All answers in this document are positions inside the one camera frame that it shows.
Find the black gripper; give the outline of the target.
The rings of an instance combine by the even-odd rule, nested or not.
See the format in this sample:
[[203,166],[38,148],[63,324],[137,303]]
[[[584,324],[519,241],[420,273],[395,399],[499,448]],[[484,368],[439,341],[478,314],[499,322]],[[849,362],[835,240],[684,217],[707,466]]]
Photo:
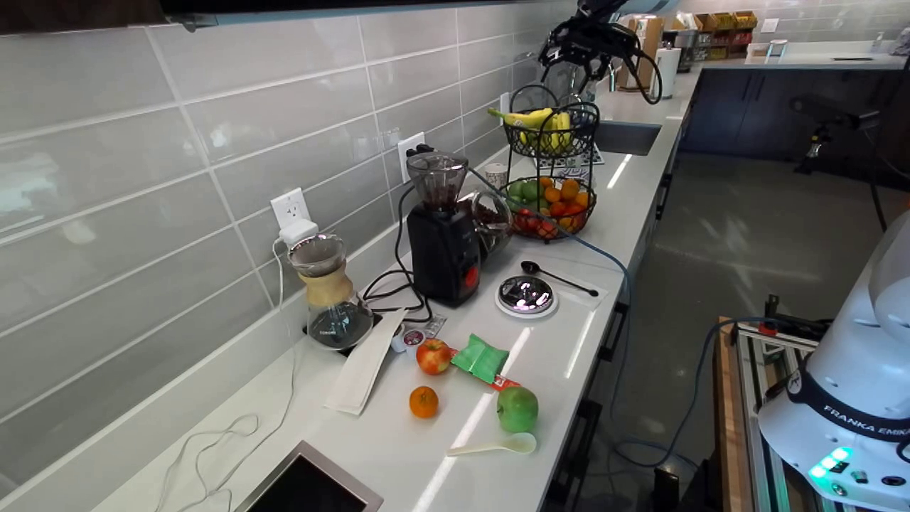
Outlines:
[[576,11],[555,27],[539,47],[538,62],[552,71],[560,62],[576,65],[582,84],[606,78],[609,62],[638,65],[648,59],[638,38],[616,22],[631,0],[576,0]]

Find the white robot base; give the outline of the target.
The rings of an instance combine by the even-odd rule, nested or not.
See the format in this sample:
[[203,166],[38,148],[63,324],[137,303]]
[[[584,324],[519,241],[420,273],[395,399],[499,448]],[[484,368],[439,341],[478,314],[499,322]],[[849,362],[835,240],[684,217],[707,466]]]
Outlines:
[[806,364],[762,404],[758,433],[822,499],[910,512],[910,213],[883,231]]

